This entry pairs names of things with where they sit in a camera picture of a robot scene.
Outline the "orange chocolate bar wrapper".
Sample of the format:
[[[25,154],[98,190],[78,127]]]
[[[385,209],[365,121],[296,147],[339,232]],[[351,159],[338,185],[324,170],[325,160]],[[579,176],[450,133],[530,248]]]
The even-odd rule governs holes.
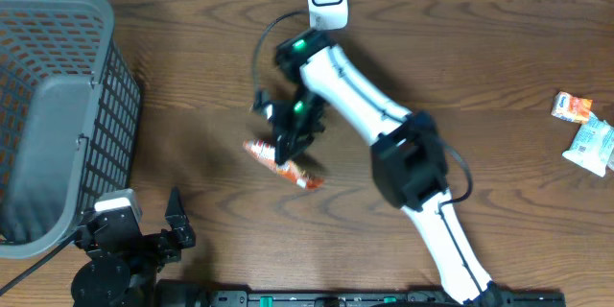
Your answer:
[[[275,162],[275,147],[263,140],[248,140],[243,143],[244,150],[256,161],[280,177],[287,179],[305,190],[316,190],[323,185],[324,179],[316,177],[299,167],[292,160],[283,164]]]

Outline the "small orange snack packet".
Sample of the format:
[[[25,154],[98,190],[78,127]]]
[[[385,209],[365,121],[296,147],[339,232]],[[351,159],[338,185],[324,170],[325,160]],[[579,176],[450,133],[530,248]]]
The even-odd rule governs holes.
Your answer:
[[[586,124],[590,118],[592,104],[590,99],[560,91],[555,96],[551,115],[567,122]]]

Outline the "mint green tissue pack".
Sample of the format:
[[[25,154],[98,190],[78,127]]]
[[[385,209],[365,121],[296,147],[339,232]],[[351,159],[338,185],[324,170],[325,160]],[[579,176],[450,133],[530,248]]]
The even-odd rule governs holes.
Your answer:
[[[613,127],[593,112],[580,126],[570,148],[562,156],[591,173],[604,177],[613,153]]]

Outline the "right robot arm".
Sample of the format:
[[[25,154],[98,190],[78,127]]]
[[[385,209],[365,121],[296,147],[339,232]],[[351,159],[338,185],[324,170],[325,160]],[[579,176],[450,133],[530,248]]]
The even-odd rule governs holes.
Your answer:
[[[333,107],[369,147],[373,181],[383,198],[415,225],[434,259],[441,285],[455,301],[496,306],[502,298],[470,246],[454,206],[445,157],[453,156],[471,175],[459,153],[438,134],[426,112],[412,112],[371,83],[324,31],[307,30],[279,44],[275,62],[297,86],[290,102],[273,106],[278,164],[302,154],[315,135],[325,105]]]

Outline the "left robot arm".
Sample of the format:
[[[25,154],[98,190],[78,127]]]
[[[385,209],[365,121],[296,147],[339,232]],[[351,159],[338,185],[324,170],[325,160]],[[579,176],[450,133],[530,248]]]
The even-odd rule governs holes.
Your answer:
[[[71,296],[76,306],[157,306],[157,275],[196,245],[196,233],[174,187],[164,218],[169,225],[145,235],[136,194],[123,189],[102,196],[77,229],[75,245],[90,261],[75,275]]]

